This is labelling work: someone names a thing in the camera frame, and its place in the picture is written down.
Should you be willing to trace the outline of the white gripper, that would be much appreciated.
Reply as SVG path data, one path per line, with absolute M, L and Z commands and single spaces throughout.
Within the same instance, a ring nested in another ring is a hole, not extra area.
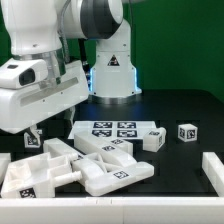
M 37 123 L 65 110 L 64 119 L 73 127 L 74 105 L 88 98 L 87 81 L 80 61 L 66 65 L 61 83 L 41 89 L 38 84 L 11 90 L 0 88 L 0 129 L 16 134 L 30 127 L 38 133 Z

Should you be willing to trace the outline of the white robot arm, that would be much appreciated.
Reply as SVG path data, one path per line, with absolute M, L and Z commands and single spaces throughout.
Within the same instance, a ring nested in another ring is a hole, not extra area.
M 0 0 L 12 57 L 0 66 L 0 129 L 18 133 L 86 100 L 139 94 L 127 0 Z

